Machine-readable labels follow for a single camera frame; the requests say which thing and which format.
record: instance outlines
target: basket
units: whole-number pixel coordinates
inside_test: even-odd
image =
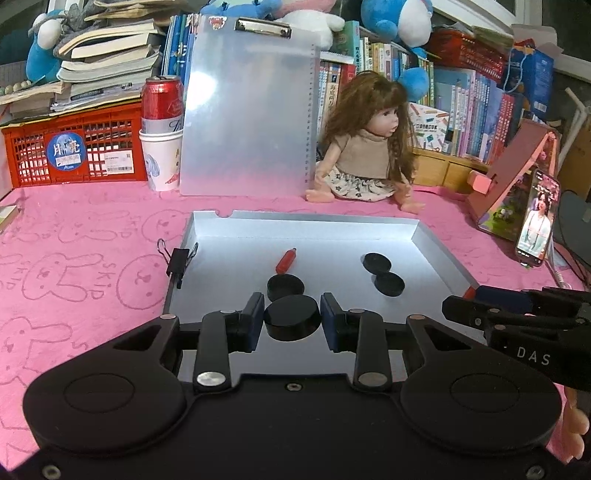
[[[12,186],[146,181],[140,129],[139,102],[4,128]]]
[[[507,65],[500,52],[458,30],[435,30],[425,48],[440,57],[435,65],[476,70],[497,83]]]

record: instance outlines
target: brown hair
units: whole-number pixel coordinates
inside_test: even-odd
[[[408,181],[414,176],[411,150],[412,124],[408,119],[407,93],[398,82],[391,82],[376,72],[359,73],[339,92],[336,105],[324,129],[323,143],[329,145],[335,137],[354,137],[381,110],[397,108],[398,128],[388,139],[390,164],[388,178]]]

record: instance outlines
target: floral skirt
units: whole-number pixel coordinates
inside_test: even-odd
[[[388,180],[356,177],[341,172],[337,167],[333,167],[324,181],[335,196],[344,199],[378,202],[396,193],[395,184]]]

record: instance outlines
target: red can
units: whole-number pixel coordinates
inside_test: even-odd
[[[177,76],[151,77],[142,90],[142,132],[167,134],[183,129],[183,84]]]

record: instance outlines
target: doll's face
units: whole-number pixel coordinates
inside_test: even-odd
[[[366,130],[380,137],[391,137],[398,128],[398,114],[395,108],[381,110],[376,113],[369,123]]]

